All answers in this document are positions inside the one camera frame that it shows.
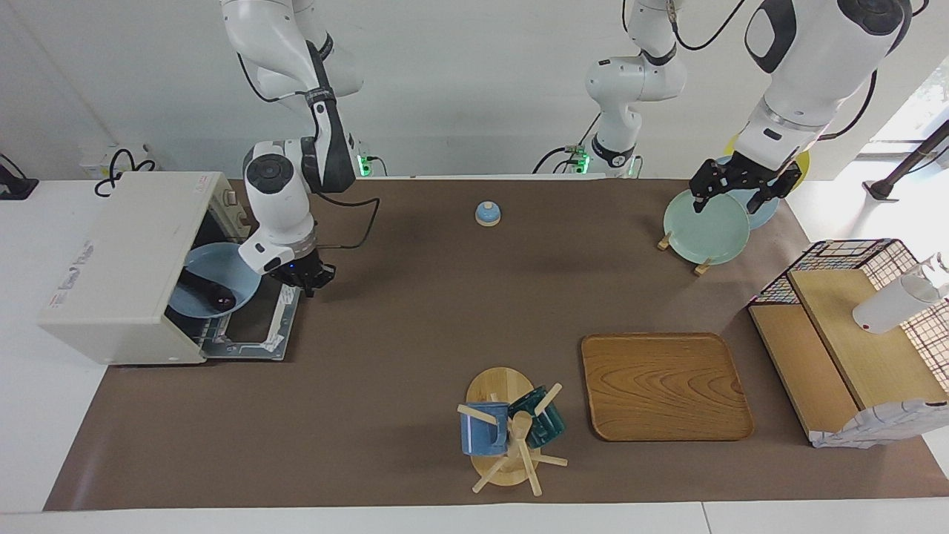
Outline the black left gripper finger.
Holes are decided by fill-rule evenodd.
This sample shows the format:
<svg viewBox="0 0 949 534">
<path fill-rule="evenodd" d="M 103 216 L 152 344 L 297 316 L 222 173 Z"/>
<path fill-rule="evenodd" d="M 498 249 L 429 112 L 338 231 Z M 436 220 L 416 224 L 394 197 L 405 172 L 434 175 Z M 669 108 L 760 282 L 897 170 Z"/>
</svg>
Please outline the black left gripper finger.
<svg viewBox="0 0 949 534">
<path fill-rule="evenodd" d="M 729 191 L 728 165 L 701 165 L 690 179 L 692 209 L 700 214 L 708 202 Z"/>
<path fill-rule="evenodd" d="M 758 213 L 763 206 L 772 200 L 783 199 L 789 196 L 793 187 L 802 178 L 803 171 L 800 165 L 787 166 L 776 178 L 772 180 L 760 179 L 753 186 L 753 195 L 745 204 L 747 213 L 752 216 Z"/>
</svg>

